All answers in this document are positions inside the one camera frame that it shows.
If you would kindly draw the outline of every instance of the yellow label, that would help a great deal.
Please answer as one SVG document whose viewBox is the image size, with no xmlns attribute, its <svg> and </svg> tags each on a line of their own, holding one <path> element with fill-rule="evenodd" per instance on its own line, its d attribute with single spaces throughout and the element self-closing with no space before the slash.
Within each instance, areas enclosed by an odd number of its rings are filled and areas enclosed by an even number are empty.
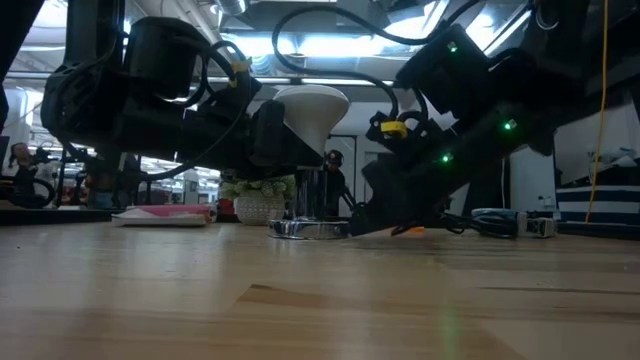
<svg viewBox="0 0 640 360">
<path fill-rule="evenodd" d="M 231 63 L 231 69 L 233 70 L 233 72 L 236 72 L 236 73 L 245 72 L 249 70 L 252 63 L 253 61 L 251 61 L 251 58 L 248 58 L 245 61 L 234 61 Z"/>
<path fill-rule="evenodd" d="M 400 137 L 406 138 L 408 135 L 407 126 L 402 121 L 386 121 L 380 124 L 380 130 L 382 132 L 395 132 L 400 134 Z"/>
</svg>

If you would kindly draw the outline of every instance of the potted plant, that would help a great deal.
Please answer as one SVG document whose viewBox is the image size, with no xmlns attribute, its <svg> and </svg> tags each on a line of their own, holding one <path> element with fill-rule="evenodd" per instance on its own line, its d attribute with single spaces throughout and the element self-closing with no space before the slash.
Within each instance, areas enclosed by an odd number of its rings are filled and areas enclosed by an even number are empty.
<svg viewBox="0 0 640 360">
<path fill-rule="evenodd" d="M 282 219 L 285 201 L 293 199 L 295 178 L 283 176 L 259 181 L 224 182 L 220 198 L 234 200 L 240 222 L 245 225 L 267 225 Z"/>
</svg>

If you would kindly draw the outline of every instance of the metal pole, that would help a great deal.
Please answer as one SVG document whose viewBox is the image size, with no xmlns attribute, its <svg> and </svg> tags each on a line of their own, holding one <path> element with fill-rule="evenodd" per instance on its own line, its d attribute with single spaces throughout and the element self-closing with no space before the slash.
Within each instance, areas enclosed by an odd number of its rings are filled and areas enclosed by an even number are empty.
<svg viewBox="0 0 640 360">
<path fill-rule="evenodd" d="M 62 148 L 62 164 L 60 165 L 60 171 L 58 171 L 58 186 L 56 194 L 56 207 L 60 207 L 62 204 L 62 190 L 64 190 L 64 168 L 67 165 L 67 149 Z"/>
<path fill-rule="evenodd" d="M 151 181 L 147 181 L 147 196 L 145 203 L 146 205 L 151 205 Z"/>
<path fill-rule="evenodd" d="M 138 155 L 138 170 L 142 169 L 142 155 Z M 138 205 L 138 196 L 140 196 L 140 183 L 136 184 L 136 190 L 133 193 L 133 205 Z"/>
</svg>

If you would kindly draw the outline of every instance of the ceiling light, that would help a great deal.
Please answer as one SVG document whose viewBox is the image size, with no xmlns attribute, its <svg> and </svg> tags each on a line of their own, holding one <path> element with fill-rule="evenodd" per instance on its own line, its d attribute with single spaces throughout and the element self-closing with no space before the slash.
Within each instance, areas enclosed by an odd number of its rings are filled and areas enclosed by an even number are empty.
<svg viewBox="0 0 640 360">
<path fill-rule="evenodd" d="M 404 19 L 398 22 L 395 22 L 389 26 L 387 26 L 384 31 L 388 32 L 391 35 L 401 36 L 405 38 L 416 38 L 416 35 L 421 34 L 422 30 L 425 27 L 425 22 L 427 21 L 426 16 L 418 16 L 409 19 Z M 369 54 L 368 55 L 376 55 L 383 52 L 385 47 L 390 46 L 406 46 L 399 44 L 393 40 L 385 39 L 381 36 L 374 36 L 371 40 L 371 45 L 369 46 Z"/>
<path fill-rule="evenodd" d="M 299 51 L 314 57 L 357 57 L 373 55 L 371 37 L 308 36 Z"/>
<path fill-rule="evenodd" d="M 225 35 L 225 38 L 238 45 L 240 50 L 246 56 L 264 56 L 273 54 L 273 45 L 271 44 L 270 37 Z M 293 42 L 286 37 L 280 37 L 278 39 L 278 50 L 282 54 L 293 54 L 296 52 Z"/>
<path fill-rule="evenodd" d="M 480 49 L 485 49 L 495 38 L 491 16 L 480 14 L 467 27 L 467 35 L 478 45 Z"/>
<path fill-rule="evenodd" d="M 442 15 L 444 14 L 444 11 L 447 9 L 447 6 L 449 6 L 449 0 L 438 1 L 438 5 L 436 5 L 436 8 L 431 12 L 431 16 L 429 16 L 429 20 L 427 20 L 427 24 L 424 26 L 424 29 L 422 29 L 423 37 L 426 37 L 427 35 L 431 34 L 433 29 L 436 28 L 436 25 L 438 25 L 438 23 L 440 22 L 440 19 L 442 19 Z"/>
<path fill-rule="evenodd" d="M 131 33 L 131 20 L 129 19 L 124 20 L 124 24 L 122 25 L 122 30 L 127 34 Z"/>
<path fill-rule="evenodd" d="M 269 78 L 269 77 L 264 77 L 264 78 L 257 78 L 256 80 L 260 81 L 263 84 L 286 85 L 286 84 L 290 83 L 290 79 L 288 79 L 288 78 Z"/>
<path fill-rule="evenodd" d="M 315 85 L 358 85 L 358 86 L 375 86 L 365 80 L 354 79 L 302 79 L 303 84 Z M 386 85 L 393 85 L 393 81 L 383 81 Z"/>
<path fill-rule="evenodd" d="M 496 49 L 500 47 L 500 45 L 502 45 L 502 43 L 504 43 L 509 38 L 509 36 L 511 36 L 516 30 L 518 30 L 518 28 L 522 26 L 522 24 L 524 24 L 524 22 L 527 21 L 530 16 L 531 10 L 522 14 L 522 16 L 520 16 L 518 20 L 513 23 L 513 25 L 511 25 L 504 33 L 502 33 L 502 35 L 500 35 L 500 37 L 498 37 L 493 43 L 491 43 L 491 45 L 489 45 L 488 48 L 484 50 L 484 54 L 489 56 L 492 52 L 496 51 Z"/>
<path fill-rule="evenodd" d="M 67 8 L 58 1 L 45 1 L 33 25 L 44 28 L 64 28 L 67 26 Z"/>
<path fill-rule="evenodd" d="M 20 47 L 20 51 L 62 51 L 64 46 L 40 46 L 40 45 L 23 45 Z"/>
</svg>

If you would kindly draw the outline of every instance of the black cable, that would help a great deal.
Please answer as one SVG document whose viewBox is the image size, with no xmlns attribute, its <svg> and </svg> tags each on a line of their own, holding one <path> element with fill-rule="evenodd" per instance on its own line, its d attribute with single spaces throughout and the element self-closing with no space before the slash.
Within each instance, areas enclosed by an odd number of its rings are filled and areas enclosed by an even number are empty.
<svg viewBox="0 0 640 360">
<path fill-rule="evenodd" d="M 422 118 L 422 112 L 420 112 L 419 110 L 409 110 L 398 115 L 398 121 L 402 122 L 407 121 L 407 119 L 416 119 L 418 121 L 422 121 Z"/>
<path fill-rule="evenodd" d="M 413 90 L 413 93 L 416 96 L 416 100 L 418 101 L 418 105 L 420 106 L 420 112 L 424 117 L 423 120 L 429 120 L 429 108 L 427 107 L 427 101 L 424 99 L 424 96 L 422 96 L 422 92 L 417 87 L 413 87 L 411 88 L 411 90 Z"/>
<path fill-rule="evenodd" d="M 190 97 L 189 100 L 196 100 L 195 102 L 187 101 L 184 105 L 185 107 L 192 106 L 196 104 L 202 96 L 204 95 L 204 91 L 206 90 L 209 93 L 209 96 L 215 97 L 216 91 L 211 87 L 209 83 L 209 60 L 213 60 L 222 71 L 229 77 L 230 80 L 235 79 L 235 73 L 233 72 L 233 68 L 227 59 L 225 59 L 222 54 L 217 51 L 211 51 L 212 46 L 209 46 L 208 43 L 203 43 L 200 41 L 193 40 L 188 37 L 177 36 L 172 39 L 173 41 L 190 46 L 199 51 L 200 57 L 202 59 L 201 71 L 200 71 L 200 83 L 198 85 L 198 89 L 196 92 Z"/>
<path fill-rule="evenodd" d="M 12 203 L 13 205 L 16 206 L 20 206 L 23 207 L 25 209 L 41 209 L 47 205 L 49 205 L 52 201 L 53 198 L 55 197 L 56 191 L 53 188 L 53 186 L 51 186 L 51 184 L 49 184 L 48 182 L 44 181 L 44 180 L 40 180 L 40 179 L 17 179 L 15 176 L 4 176 L 4 175 L 0 175 L 0 181 L 11 181 L 12 183 L 22 183 L 22 182 L 28 182 L 28 183 L 34 183 L 34 184 L 40 184 L 42 186 L 45 187 L 45 189 L 47 189 L 47 197 L 42 197 L 42 196 L 37 196 L 37 195 L 28 195 L 28 196 L 22 196 L 20 194 L 16 194 L 10 191 L 7 191 L 3 186 L 0 185 L 0 192 L 2 192 L 2 194 L 5 196 L 5 198 Z"/>
<path fill-rule="evenodd" d="M 330 71 L 330 70 L 320 70 L 320 69 L 308 69 L 308 68 L 304 68 L 298 65 L 295 65 L 291 62 L 289 62 L 289 60 L 287 60 L 287 58 L 278 50 L 278 38 L 280 36 L 280 32 L 282 32 L 282 28 L 284 27 L 284 25 L 289 22 L 291 19 L 293 19 L 294 17 L 304 14 L 304 13 L 308 13 L 308 12 L 313 12 L 313 11 L 323 11 L 323 12 L 331 12 L 331 13 L 336 13 L 338 15 L 342 15 L 346 18 L 348 18 L 349 20 L 361 25 L 362 27 L 364 27 L 365 29 L 378 34 L 384 38 L 390 39 L 392 41 L 396 41 L 399 43 L 406 43 L 408 45 L 422 45 L 426 42 L 425 39 L 406 39 L 400 36 L 395 36 L 395 35 L 391 35 L 389 33 L 387 33 L 386 31 L 384 31 L 383 29 L 374 26 L 373 24 L 369 23 L 368 21 L 366 21 L 365 19 L 347 11 L 347 10 L 343 10 L 340 8 L 336 8 L 336 7 L 332 7 L 332 6 L 323 6 L 323 5 L 318 5 L 318 6 L 309 6 L 309 7 L 305 7 L 299 10 L 295 10 L 292 11 L 291 13 L 287 14 L 285 17 L 283 17 L 274 27 L 273 29 L 273 35 L 271 36 L 271 43 L 273 45 L 273 55 L 276 57 L 276 59 L 278 59 L 278 61 L 280 61 L 282 63 L 282 65 L 286 66 L 287 68 L 299 72 L 299 73 L 303 73 L 303 74 L 309 74 L 309 75 L 319 75 L 319 76 L 338 76 L 338 77 L 346 77 L 346 78 L 354 78 L 354 79 L 360 79 L 360 80 L 364 80 L 364 81 L 368 81 L 372 84 L 374 84 L 375 86 L 379 87 L 380 89 L 382 89 L 388 96 L 389 99 L 391 100 L 391 112 L 389 113 L 389 117 L 390 118 L 396 118 L 398 116 L 398 98 L 396 97 L 395 93 L 393 92 L 393 89 L 385 84 L 384 82 L 382 82 L 381 80 L 367 75 L 367 74 L 362 74 L 362 73 L 358 73 L 355 71 Z"/>
<path fill-rule="evenodd" d="M 445 228 L 462 234 L 466 229 L 474 229 L 482 235 L 499 239 L 513 239 L 518 236 L 518 222 L 515 218 L 499 214 L 481 214 L 471 218 L 442 213 L 441 221 L 448 223 Z"/>
<path fill-rule="evenodd" d="M 473 6 L 475 6 L 477 3 L 479 3 L 480 0 L 469 0 L 466 3 L 464 3 L 464 5 L 460 6 L 458 9 L 456 9 L 456 11 L 453 12 L 453 14 L 451 14 L 447 20 L 444 20 L 442 22 L 441 25 L 439 25 L 442 28 L 446 28 L 451 26 L 459 17 L 460 15 L 464 14 L 467 10 L 471 9 Z"/>
<path fill-rule="evenodd" d="M 6 125 L 2 128 L 2 130 L 6 129 L 6 128 L 10 127 L 10 126 L 13 126 L 13 125 L 15 125 L 15 124 L 20 123 L 20 121 L 22 121 L 22 120 L 23 120 L 23 119 L 25 119 L 27 116 L 29 116 L 30 114 L 33 114 L 36 110 L 38 110 L 38 108 L 39 108 L 40 106 L 42 106 L 42 101 L 40 101 L 39 103 L 37 103 L 34 107 L 32 107 L 32 108 L 31 108 L 31 110 L 27 111 L 26 113 L 24 113 L 22 116 L 20 116 L 20 117 L 19 117 L 19 118 L 17 118 L 16 120 L 14 120 L 14 121 L 12 121 L 12 122 L 10 122 L 10 123 L 6 124 Z"/>
<path fill-rule="evenodd" d="M 219 49 L 220 47 L 222 47 L 222 45 L 218 45 L 219 43 L 213 44 L 208 50 L 209 53 L 211 53 L 213 51 L 216 51 L 217 49 Z M 235 46 L 235 44 L 230 43 L 228 41 L 224 41 L 224 45 L 225 46 L 230 46 L 232 47 L 235 51 L 236 54 L 238 55 L 238 57 L 240 59 L 245 59 L 246 60 L 246 56 L 242 53 L 242 51 L 240 51 L 240 49 Z M 101 59 L 107 59 L 108 55 L 104 55 L 103 57 L 101 57 Z M 96 61 L 94 63 L 88 64 L 88 65 L 97 65 L 99 63 L 99 61 Z M 202 74 L 206 81 L 208 82 L 207 76 L 206 74 Z M 249 104 L 251 103 L 251 76 L 249 74 L 248 71 L 242 72 L 241 76 L 237 76 L 239 78 L 244 78 L 245 79 L 245 89 L 247 92 L 247 100 L 245 101 L 245 103 L 243 104 L 243 106 L 241 107 L 240 111 L 238 112 L 238 115 L 236 116 L 236 118 L 234 119 L 234 121 L 232 122 L 232 124 L 229 126 L 229 128 L 227 128 L 227 130 L 211 145 L 209 146 L 203 153 L 201 153 L 200 155 L 196 156 L 195 158 L 179 165 L 176 166 L 175 168 L 162 172 L 162 173 L 157 173 L 157 174 L 140 174 L 135 173 L 129 173 L 129 172 L 124 172 L 124 171 L 117 171 L 118 174 L 120 175 L 130 175 L 130 176 L 139 176 L 139 179 L 141 181 L 158 181 L 158 180 L 162 180 L 162 179 L 167 179 L 167 178 L 172 178 L 176 175 L 179 175 L 191 168 L 193 168 L 194 166 L 197 165 L 197 163 L 202 160 L 204 157 L 208 156 L 211 151 L 222 141 L 224 140 L 227 135 L 236 127 L 236 125 L 240 122 L 240 120 L 242 119 L 242 116 L 246 113 L 246 109 L 249 106 Z M 65 83 L 65 80 L 67 80 L 67 78 L 65 78 L 62 82 L 61 82 L 61 86 L 63 83 Z M 101 162 L 101 160 L 96 159 L 94 157 L 91 157 L 81 151 L 79 151 L 78 149 L 76 149 L 71 142 L 67 141 L 66 139 L 61 139 L 58 138 L 58 141 L 63 145 L 64 148 L 67 149 L 67 151 L 69 152 L 69 154 L 71 154 L 71 156 L 76 157 L 78 159 L 82 159 L 85 163 L 92 163 L 92 164 L 98 164 L 99 162 Z"/>
</svg>

